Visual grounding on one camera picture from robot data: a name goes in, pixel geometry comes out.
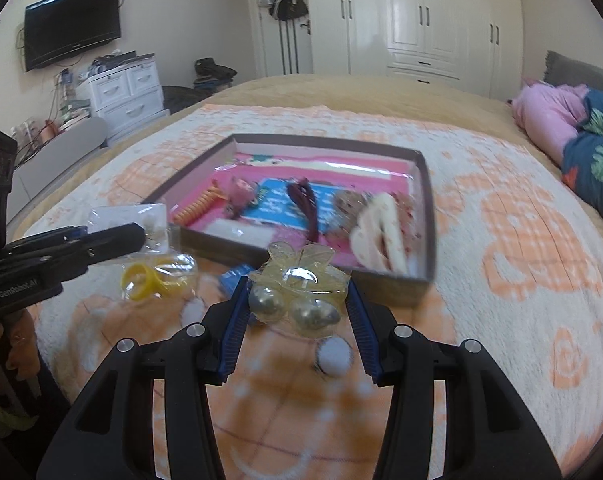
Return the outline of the left hand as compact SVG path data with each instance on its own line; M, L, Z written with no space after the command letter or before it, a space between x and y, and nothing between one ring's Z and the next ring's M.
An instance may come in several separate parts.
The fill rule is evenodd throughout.
M0 339L2 335L3 325L0 323ZM11 349L6 358L6 368L16 370L18 380L36 377L40 371L40 359L34 320L27 310L23 310L21 317L11 325L8 341Z

